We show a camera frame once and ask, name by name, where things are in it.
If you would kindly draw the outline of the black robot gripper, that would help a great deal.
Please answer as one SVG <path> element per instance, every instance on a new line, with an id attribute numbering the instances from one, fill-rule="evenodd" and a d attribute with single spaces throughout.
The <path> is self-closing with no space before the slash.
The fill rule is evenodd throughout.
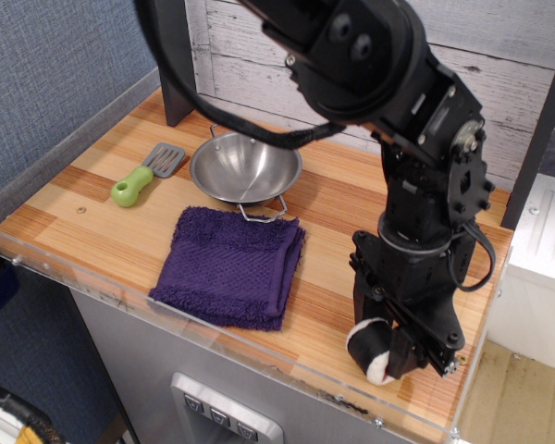
<path id="1" fill-rule="evenodd" d="M 441 376 L 454 373 L 465 345 L 453 295 L 466 276 L 466 236 L 432 252 L 400 249 L 367 231 L 352 240 L 354 329 L 388 328 L 387 376 L 428 365 Z"/>

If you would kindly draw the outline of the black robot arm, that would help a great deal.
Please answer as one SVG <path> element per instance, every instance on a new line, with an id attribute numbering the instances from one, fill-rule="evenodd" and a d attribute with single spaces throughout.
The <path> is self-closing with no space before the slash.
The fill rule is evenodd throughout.
<path id="1" fill-rule="evenodd" d="M 481 104 L 432 54 L 404 1 L 247 7 L 290 53 L 308 105 L 334 124 L 369 130 L 381 146 L 386 208 L 376 233 L 352 237 L 350 356 L 375 385 L 427 366 L 453 373 L 465 343 L 453 296 L 465 289 L 475 248 L 493 252 L 475 222 L 494 191 Z"/>

